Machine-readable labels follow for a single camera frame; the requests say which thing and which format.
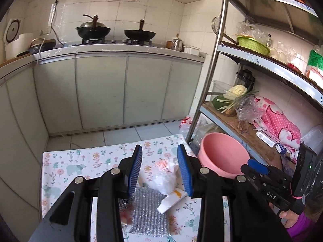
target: tile floor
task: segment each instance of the tile floor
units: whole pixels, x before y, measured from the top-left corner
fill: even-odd
[[[90,148],[148,140],[179,133],[179,121],[136,126],[72,136],[51,137],[46,151]]]

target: pink bucket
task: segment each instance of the pink bucket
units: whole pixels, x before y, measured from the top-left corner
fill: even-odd
[[[248,163],[249,154],[237,140],[223,133],[209,133],[202,139],[198,158],[219,176],[234,179],[241,166]]]

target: cabinet door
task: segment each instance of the cabinet door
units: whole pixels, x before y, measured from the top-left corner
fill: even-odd
[[[76,67],[83,128],[123,124],[126,56],[77,58]]]
[[[202,66],[173,62],[162,119],[184,118],[190,111]]]
[[[0,194],[0,213],[4,221],[20,242],[28,242],[39,223],[38,210],[22,200],[1,179]]]
[[[7,84],[19,127],[31,151],[41,163],[48,133],[37,101],[32,67],[11,78]]]
[[[74,59],[34,67],[36,91],[49,133],[82,129]]]
[[[172,61],[129,57],[125,124],[160,120]]]
[[[5,85],[0,87],[0,103],[0,178],[30,205],[38,208],[40,165],[20,132]]]

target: shelf post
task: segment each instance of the shelf post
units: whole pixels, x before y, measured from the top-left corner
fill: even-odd
[[[218,49],[218,46],[219,46],[220,42],[222,41],[222,37],[223,37],[223,34],[224,34],[225,20],[227,18],[227,11],[228,11],[228,3],[229,3],[229,0],[222,0],[219,33],[216,36],[215,45],[214,45],[213,53],[212,53],[212,58],[211,58],[209,70],[207,72],[206,81],[204,83],[202,94],[201,94],[199,103],[197,105],[197,109],[196,109],[192,124],[190,126],[190,129],[189,129],[187,137],[186,137],[186,142],[187,143],[190,142],[191,137],[193,135],[194,129],[195,129],[196,124],[197,124],[197,121],[198,121],[198,119],[200,117],[200,114],[201,114],[201,112],[200,112],[201,105],[203,104],[203,102],[206,99],[206,96],[207,96],[207,93],[209,92],[211,81],[212,81],[212,78],[213,78],[213,75],[214,75],[215,66],[216,66],[216,63],[217,63],[218,57],[219,57],[219,52],[217,51],[217,49]]]

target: metal shelf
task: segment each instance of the metal shelf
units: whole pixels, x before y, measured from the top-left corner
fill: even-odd
[[[317,110],[323,112],[323,90],[311,82],[304,75],[298,74],[270,57],[251,52],[248,49],[236,45],[219,45],[219,53],[231,57],[237,63],[244,60],[248,66],[266,72],[270,76],[282,81],[304,98],[306,98]]]
[[[280,154],[275,148],[269,147],[256,136],[256,131],[249,127],[247,133],[239,133],[233,126],[236,117],[227,117],[217,112],[210,102],[200,107],[200,112],[212,122],[221,127],[228,135],[241,143],[249,155],[263,165],[273,165],[282,168]]]
[[[273,27],[319,44],[323,25],[315,11],[296,0],[229,0],[251,22]]]

